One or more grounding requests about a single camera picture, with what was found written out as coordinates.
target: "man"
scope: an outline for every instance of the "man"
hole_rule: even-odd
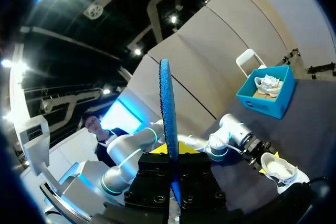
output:
[[[96,135],[98,144],[95,154],[97,155],[98,160],[103,161],[109,167],[115,166],[115,162],[107,153],[107,146],[118,136],[127,135],[128,133],[120,128],[115,128],[113,130],[104,130],[101,127],[99,119],[92,112],[87,112],[83,115],[82,123],[90,133]]]

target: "ceiling light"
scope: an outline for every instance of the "ceiling light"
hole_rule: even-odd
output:
[[[136,50],[134,50],[134,53],[135,53],[136,55],[140,55],[140,54],[141,54],[141,50],[140,50],[140,49],[136,49]]]
[[[14,114],[12,111],[10,111],[7,115],[3,116],[3,119],[6,119],[10,122],[13,122],[14,121]]]
[[[20,70],[21,73],[24,73],[28,69],[27,64],[25,64],[23,62],[17,64],[17,67],[18,67],[18,69]]]
[[[5,68],[10,68],[13,64],[10,60],[3,60],[1,61],[1,65],[4,66]]]
[[[111,90],[109,90],[109,89],[104,89],[103,90],[103,94],[109,94],[109,93],[111,93]]]
[[[175,24],[176,21],[177,21],[177,18],[176,18],[175,16],[173,16],[173,17],[171,18],[171,22],[172,22],[173,24]]]

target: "table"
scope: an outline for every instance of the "table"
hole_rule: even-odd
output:
[[[296,165],[310,179],[333,175],[336,164],[336,82],[297,80],[281,120],[246,109],[236,98],[223,112],[244,122],[262,141],[271,141],[280,157]],[[217,121],[203,134],[219,128]],[[230,150],[222,164],[212,167],[226,194],[229,210],[251,212],[277,196],[276,184]]]

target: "cardboard box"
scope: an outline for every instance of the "cardboard box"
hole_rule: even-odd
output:
[[[258,93],[254,78],[265,77],[266,74],[283,81],[281,90],[276,98],[272,98],[269,95],[261,97]],[[289,104],[295,84],[294,75],[289,66],[255,69],[238,91],[237,97],[244,107],[281,119]]]

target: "white wall panel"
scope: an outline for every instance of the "white wall panel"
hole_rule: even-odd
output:
[[[177,32],[206,57],[235,93],[246,81],[236,58],[248,47],[241,38],[207,7],[199,10]]]
[[[171,73],[215,117],[220,116],[233,94],[223,76],[207,58],[174,34],[152,48],[148,54],[157,61],[169,59]]]
[[[267,0],[251,0],[266,15],[274,26],[275,30],[285,43],[287,51],[290,52],[298,46],[293,40],[292,33],[289,31],[286,23],[280,17],[276,9]]]
[[[142,130],[143,128],[149,126],[151,122],[156,122],[161,118],[161,114],[154,113],[154,111],[152,111],[127,87],[118,96],[118,99],[142,121],[138,130]]]
[[[336,61],[334,31],[316,0],[267,0],[287,24],[300,50],[304,66]]]
[[[96,145],[97,140],[95,137],[87,129],[82,128],[57,149],[72,165],[75,162],[81,163],[87,160],[97,161],[97,156],[94,153]]]
[[[64,173],[70,169],[72,163],[65,158],[59,149],[55,149],[49,155],[49,171],[57,179],[60,180]]]
[[[128,88],[161,115],[159,64],[150,56],[143,57]],[[173,88],[178,132],[200,136],[215,119],[174,79]]]
[[[207,7],[226,22],[267,66],[275,66],[288,54],[272,23],[251,0],[211,0]]]
[[[43,210],[46,207],[46,204],[44,203],[44,194],[39,188],[39,185],[44,182],[44,180],[38,176],[36,177],[35,174],[28,168],[29,170],[25,170],[24,174],[21,175],[21,179],[23,181],[23,184],[26,188],[26,190],[31,195],[32,199],[35,201],[37,206]]]

